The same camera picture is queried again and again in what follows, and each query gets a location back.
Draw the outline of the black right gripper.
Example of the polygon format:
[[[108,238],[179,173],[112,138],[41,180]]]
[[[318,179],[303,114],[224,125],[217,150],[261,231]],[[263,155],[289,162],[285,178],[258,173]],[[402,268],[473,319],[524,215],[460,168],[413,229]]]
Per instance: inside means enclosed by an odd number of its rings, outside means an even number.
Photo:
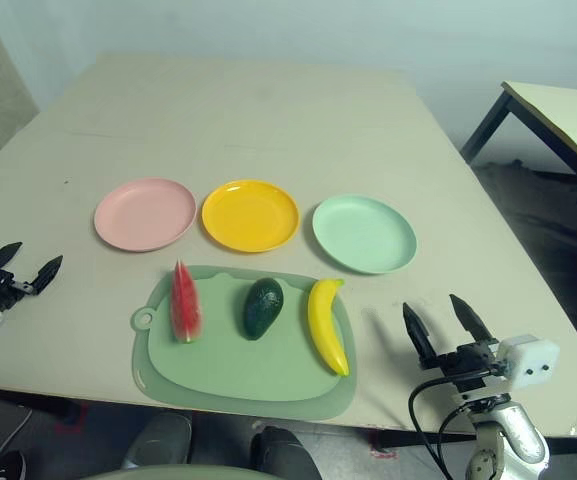
[[[454,294],[449,297],[457,319],[473,338],[471,343],[458,346],[454,352],[437,354],[428,339],[429,334],[421,318],[407,303],[402,306],[404,323],[417,351],[421,368],[439,368],[444,374],[443,377],[422,383],[420,391],[451,383],[460,394],[469,396],[470,391],[484,387],[484,378],[504,376],[508,367],[506,362],[495,357],[494,349],[498,346],[498,340],[493,337],[479,315],[463,299]]]

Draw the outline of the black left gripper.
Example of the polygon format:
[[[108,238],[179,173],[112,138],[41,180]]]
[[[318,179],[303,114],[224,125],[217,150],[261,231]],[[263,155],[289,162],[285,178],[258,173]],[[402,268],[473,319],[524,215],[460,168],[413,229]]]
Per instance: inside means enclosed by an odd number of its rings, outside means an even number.
[[[63,256],[59,255],[47,262],[31,282],[17,282],[14,275],[4,267],[14,258],[21,242],[13,242],[0,248],[0,310],[11,309],[27,295],[39,295],[56,277],[60,270]]]

